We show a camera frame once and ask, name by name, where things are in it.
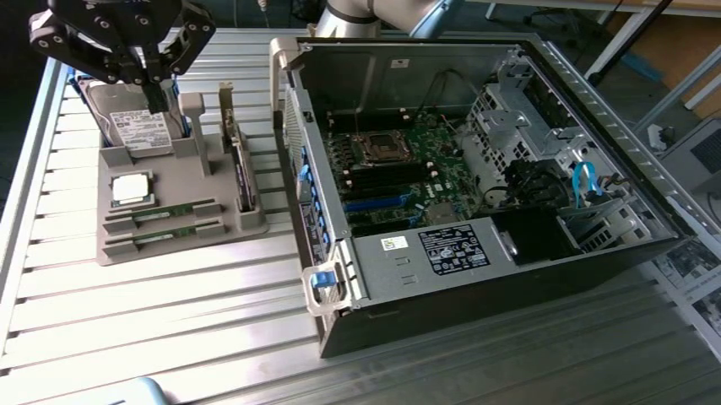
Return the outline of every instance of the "metal slatted table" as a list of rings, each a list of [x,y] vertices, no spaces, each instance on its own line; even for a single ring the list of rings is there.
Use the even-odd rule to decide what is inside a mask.
[[[151,376],[174,403],[719,403],[719,363],[656,282],[626,272],[564,300],[323,360],[271,131],[269,41],[219,30],[182,91],[234,82],[270,232],[94,262],[99,133],[51,61],[0,228],[0,402],[83,403]]]

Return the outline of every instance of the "blue latch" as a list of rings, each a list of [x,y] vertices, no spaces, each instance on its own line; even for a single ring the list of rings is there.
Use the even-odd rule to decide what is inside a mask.
[[[301,167],[301,172],[298,173],[298,180],[303,181],[307,178],[310,170],[311,170],[311,166],[309,164]]]
[[[322,289],[325,287],[333,287],[335,285],[335,273],[334,272],[318,272],[311,274],[311,287]]]

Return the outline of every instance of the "motherboard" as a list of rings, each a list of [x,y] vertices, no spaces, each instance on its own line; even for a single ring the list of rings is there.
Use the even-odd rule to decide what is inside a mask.
[[[422,111],[406,129],[323,139],[354,236],[447,224],[480,210],[478,180],[445,116]]]

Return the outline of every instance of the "black cable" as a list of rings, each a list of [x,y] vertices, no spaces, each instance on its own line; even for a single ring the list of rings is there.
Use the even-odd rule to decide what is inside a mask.
[[[423,95],[421,104],[418,105],[418,109],[415,110],[414,119],[418,116],[418,114],[421,113],[423,107],[426,106],[426,102],[429,102],[429,96],[430,96],[430,93],[431,93],[431,91],[434,89],[434,86],[437,84],[437,80],[441,77],[443,77],[443,84],[441,85],[441,92],[438,93],[438,96],[437,96],[437,102],[441,99],[441,96],[443,95],[443,92],[445,92],[445,89],[446,89],[446,81],[447,81],[449,73],[455,74],[461,78],[461,80],[463,80],[465,84],[469,86],[469,90],[473,92],[473,95],[474,96],[478,95],[480,90],[473,85],[471,80],[458,70],[455,70],[455,69],[445,69],[441,72],[437,72],[437,74],[433,77],[433,80],[430,81],[429,89],[426,90],[426,94]]]
[[[429,100],[430,92],[433,91],[433,88],[437,85],[437,80],[442,75],[445,75],[445,71],[437,72],[437,74],[433,77],[433,80],[430,81],[429,89],[426,90],[426,94],[423,95],[423,98],[421,99],[421,104],[418,105],[418,109],[415,110],[414,119],[418,117],[418,114],[421,114],[423,106],[426,105],[426,101]]]
[[[616,7],[613,8],[613,10],[610,10],[610,16],[606,18],[604,23],[598,26],[598,29],[593,32],[592,37],[588,39],[586,45],[584,46],[584,49],[581,49],[581,53],[578,54],[578,56],[576,57],[576,60],[573,61],[574,66],[578,64],[578,61],[581,60],[584,54],[586,53],[588,47],[590,46],[592,41],[598,36],[598,34],[601,34],[606,30],[606,27],[609,26],[610,20],[613,19],[613,16],[616,15],[618,8],[621,7],[621,4],[624,4],[624,0],[618,0]]]
[[[719,219],[717,212],[713,209],[713,205],[710,205],[710,192],[706,192],[706,204],[709,205],[710,216],[717,221],[717,225],[721,226],[721,219]]]

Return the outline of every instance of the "wire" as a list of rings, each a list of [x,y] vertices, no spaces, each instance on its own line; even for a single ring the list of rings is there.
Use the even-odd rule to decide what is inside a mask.
[[[446,123],[446,126],[450,128],[450,130],[457,134],[458,134],[458,129],[455,129],[451,125],[451,123],[449,122],[449,119],[446,118],[446,115],[441,114],[441,118],[443,119],[443,122]]]
[[[361,135],[361,130],[359,130],[359,127],[358,127],[358,103],[357,103],[357,108],[353,110],[353,119],[357,123],[357,136]]]
[[[719,219],[717,212],[716,212],[716,210],[713,209],[713,205],[710,205],[710,192],[706,192],[706,204],[709,204],[710,216],[712,216],[713,219],[717,221],[717,225],[721,225],[721,219]]]
[[[573,65],[578,65],[578,61],[584,57],[584,54],[588,51],[588,47],[590,46],[592,41],[594,38],[602,33],[604,30],[606,30],[606,27],[609,26],[610,20],[613,19],[614,14],[617,13],[618,8],[621,7],[621,4],[624,4],[624,0],[618,0],[618,3],[613,10],[610,10],[610,16],[606,18],[601,26],[598,27],[598,30],[594,31],[592,38],[588,39],[586,45],[584,45],[584,49],[581,49],[581,53],[576,57],[576,60],[573,61]]]
[[[478,93],[480,93],[480,90],[475,88],[475,86],[473,85],[473,81],[467,78],[467,76],[465,76],[458,70],[455,69],[445,69],[439,72],[437,72],[437,74],[434,75],[433,77],[433,80],[430,81],[430,86],[429,86],[429,89],[426,90],[426,94],[423,95],[423,98],[422,98],[422,101],[421,101],[421,104],[418,105],[418,109],[415,110],[415,114],[414,114],[414,119],[415,117],[418,116],[418,114],[421,113],[423,107],[426,106],[426,103],[429,102],[429,96],[430,96],[430,93],[433,92],[433,89],[437,85],[437,81],[439,78],[443,78],[443,82],[442,82],[442,85],[441,85],[441,92],[438,93],[438,96],[437,96],[437,103],[438,103],[438,100],[441,99],[441,96],[443,95],[443,92],[446,90],[446,81],[447,81],[447,75],[449,73],[453,73],[455,74],[461,80],[463,80],[466,86],[469,87],[469,90],[473,92],[473,95],[477,96]]]
[[[596,185],[598,187],[602,187],[604,190],[609,190],[610,185],[621,186],[624,183],[632,183],[629,179],[621,178],[620,173],[614,173],[613,175],[601,175],[598,176],[598,180],[596,181]]]

